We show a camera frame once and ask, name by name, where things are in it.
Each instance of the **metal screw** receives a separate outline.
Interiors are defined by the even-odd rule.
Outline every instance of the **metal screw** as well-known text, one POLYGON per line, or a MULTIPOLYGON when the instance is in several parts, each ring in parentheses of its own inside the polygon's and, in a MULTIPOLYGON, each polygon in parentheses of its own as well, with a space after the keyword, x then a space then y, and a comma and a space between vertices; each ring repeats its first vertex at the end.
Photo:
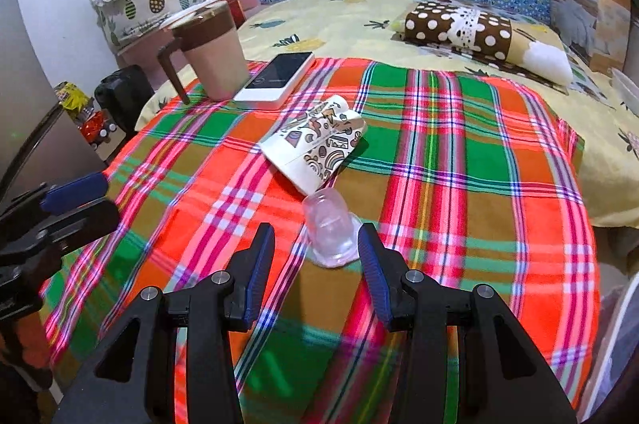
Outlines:
POLYGON ((140 298, 142 298, 145 301, 149 301, 155 298, 157 295, 158 295, 158 290, 155 287, 145 287, 144 289, 142 289, 142 292, 140 293, 140 298))
POLYGON ((422 271, 411 269, 410 271, 407 271, 406 279, 411 283, 419 283, 424 279, 424 273, 422 273, 422 271))
POLYGON ((211 275, 211 281, 218 285, 226 283, 229 279, 231 279, 231 275, 226 271, 217 271, 211 275))
POLYGON ((477 287, 477 294, 482 298, 490 299, 494 296, 494 290, 490 285, 480 285, 477 287))

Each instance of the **phone screen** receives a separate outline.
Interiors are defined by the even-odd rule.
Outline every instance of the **phone screen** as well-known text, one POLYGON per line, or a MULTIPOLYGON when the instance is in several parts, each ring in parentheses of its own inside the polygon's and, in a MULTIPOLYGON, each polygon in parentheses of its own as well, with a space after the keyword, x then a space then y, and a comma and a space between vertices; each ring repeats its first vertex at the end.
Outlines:
POLYGON ((312 52, 292 52, 278 54, 255 76, 245 88, 247 89, 282 89, 293 78, 298 68, 308 59, 312 52))

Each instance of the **smartphone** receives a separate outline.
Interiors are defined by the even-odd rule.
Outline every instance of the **smartphone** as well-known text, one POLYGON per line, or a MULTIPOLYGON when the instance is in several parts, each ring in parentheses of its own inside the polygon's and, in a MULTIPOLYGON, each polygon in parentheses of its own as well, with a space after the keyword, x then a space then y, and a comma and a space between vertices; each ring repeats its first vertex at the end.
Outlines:
POLYGON ((235 95, 233 101, 241 109, 279 109, 314 59, 312 52, 278 54, 235 95))

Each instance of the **plaid tablecloth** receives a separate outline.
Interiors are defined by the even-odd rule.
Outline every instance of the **plaid tablecloth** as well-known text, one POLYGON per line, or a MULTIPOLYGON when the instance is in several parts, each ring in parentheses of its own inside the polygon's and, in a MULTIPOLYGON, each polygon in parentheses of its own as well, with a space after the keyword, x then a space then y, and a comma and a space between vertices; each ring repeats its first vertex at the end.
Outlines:
MULTIPOLYGON (((326 270, 304 260, 302 197, 256 145, 340 94, 369 126, 334 183, 349 209, 411 268, 450 287, 493 285, 576 402, 599 298, 574 173, 583 148, 536 93, 498 78, 318 59, 279 112, 213 104, 197 82, 189 94, 189 106, 173 100, 109 168, 119 229, 69 255, 43 289, 63 383, 140 289, 194 285, 269 221, 276 255, 260 318, 232 336, 246 422, 387 421, 403 338, 375 318, 359 262, 326 270)), ((449 355, 453 422, 454 346, 449 355)))

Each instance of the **transparent cup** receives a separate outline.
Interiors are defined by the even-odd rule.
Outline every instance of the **transparent cup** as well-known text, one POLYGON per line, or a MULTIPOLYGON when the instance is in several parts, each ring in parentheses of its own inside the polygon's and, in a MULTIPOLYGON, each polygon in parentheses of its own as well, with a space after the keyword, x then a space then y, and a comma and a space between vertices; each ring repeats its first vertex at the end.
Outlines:
POLYGON ((357 231, 361 221, 349 213, 336 189, 324 188, 302 201, 311 240, 311 258, 322 267, 341 267, 357 260, 357 231))

